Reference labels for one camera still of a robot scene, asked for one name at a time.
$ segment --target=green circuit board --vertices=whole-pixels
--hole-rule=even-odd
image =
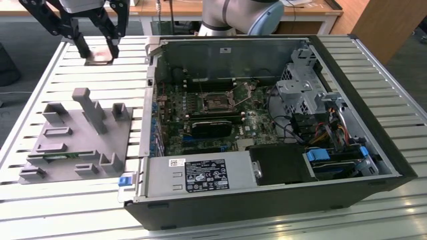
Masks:
[[[182,86],[168,84],[164,88],[159,88],[159,99],[164,100],[160,103],[160,106],[163,106],[160,108],[160,118],[165,156],[208,153],[211,150],[235,152],[242,147],[238,146],[238,140],[250,140],[255,145],[271,144],[279,141],[278,132],[266,110],[266,91],[271,87],[255,87],[250,81],[240,81],[236,85],[238,87],[232,91],[232,98],[228,98],[227,102],[224,99],[227,95],[231,95],[230,92],[191,93],[186,92]],[[204,139],[192,138],[192,123],[186,116],[190,113],[196,115],[207,112],[234,112],[240,114],[242,124],[232,125],[228,136]]]

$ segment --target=motherboard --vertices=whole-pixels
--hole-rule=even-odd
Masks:
[[[254,79],[159,84],[164,155],[235,152],[276,143],[266,107],[270,88]]]

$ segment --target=blue latch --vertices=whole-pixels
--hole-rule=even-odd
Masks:
[[[322,160],[330,160],[331,157],[330,157],[330,154],[328,154],[328,151],[326,149],[312,149],[307,152],[307,158],[308,158],[308,161],[322,161]]]
[[[121,176],[119,179],[119,187],[132,186],[132,177]]]
[[[370,155],[370,152],[368,152],[368,149],[366,146],[362,146],[360,147],[360,152],[363,154],[363,157],[367,158],[367,156]]]

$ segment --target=gray metal plate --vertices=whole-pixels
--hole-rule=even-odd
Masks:
[[[132,117],[132,108],[128,107],[127,111],[129,116]],[[69,110],[68,114],[64,114],[64,116],[61,116],[64,125],[72,130],[72,134],[69,136],[45,137],[43,134],[44,130],[52,128],[52,125],[47,121],[44,123],[31,154],[39,154],[39,152],[36,152],[39,145],[63,143],[67,145],[67,150],[64,151],[67,153],[97,151],[100,154],[104,154],[107,156],[109,161],[112,160],[115,153],[117,156],[116,160],[121,162],[121,171],[105,171],[99,164],[99,158],[88,160],[83,160],[81,158],[60,158],[52,160],[49,163],[41,163],[36,165],[32,165],[28,162],[23,170],[35,166],[41,168],[47,174],[44,178],[39,179],[24,179],[23,177],[20,177],[17,181],[19,184],[39,184],[120,177],[125,165],[131,121],[115,121],[111,108],[104,108],[104,114],[105,118],[103,120],[103,123],[107,127],[107,133],[101,135],[97,134],[91,123],[87,121],[81,110]],[[75,172],[76,164],[93,164],[97,173],[89,175],[79,175]]]

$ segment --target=sticker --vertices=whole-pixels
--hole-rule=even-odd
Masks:
[[[188,193],[230,189],[224,159],[191,161],[186,162],[184,165],[186,190]]]
[[[169,167],[183,167],[186,164],[186,158],[176,158],[168,160]]]

